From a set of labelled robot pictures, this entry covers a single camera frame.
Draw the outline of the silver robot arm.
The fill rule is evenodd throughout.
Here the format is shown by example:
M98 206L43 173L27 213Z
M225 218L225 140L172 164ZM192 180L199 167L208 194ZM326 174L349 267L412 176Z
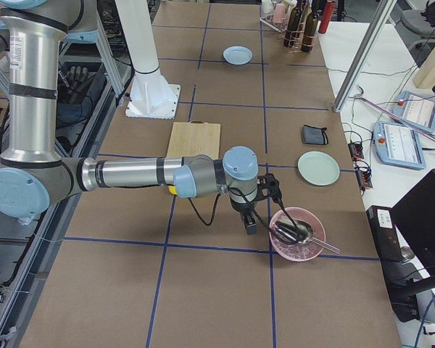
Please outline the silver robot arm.
M69 196L97 188L175 187L181 198L228 194L247 233L256 231L258 164L245 147L206 155L97 161L55 150L59 44L70 34L98 36L95 1L3 1L9 29L9 146L0 156L0 211L31 218Z

